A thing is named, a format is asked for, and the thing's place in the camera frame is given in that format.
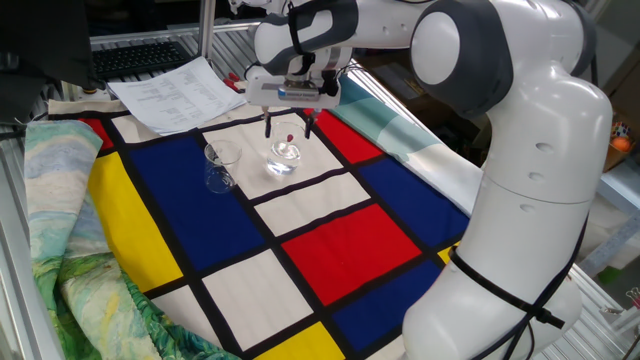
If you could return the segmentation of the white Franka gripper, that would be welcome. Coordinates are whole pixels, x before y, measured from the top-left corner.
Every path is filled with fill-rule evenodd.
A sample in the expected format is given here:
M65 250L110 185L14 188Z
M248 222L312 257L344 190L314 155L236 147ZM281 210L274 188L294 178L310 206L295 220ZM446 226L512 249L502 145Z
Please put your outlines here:
M272 75L261 66L246 70L248 82L245 97L255 106L262 106L265 122L265 138L271 136L269 107L333 109L341 99L341 85L334 71L305 75ZM318 109L311 109L305 118L304 137L309 139Z

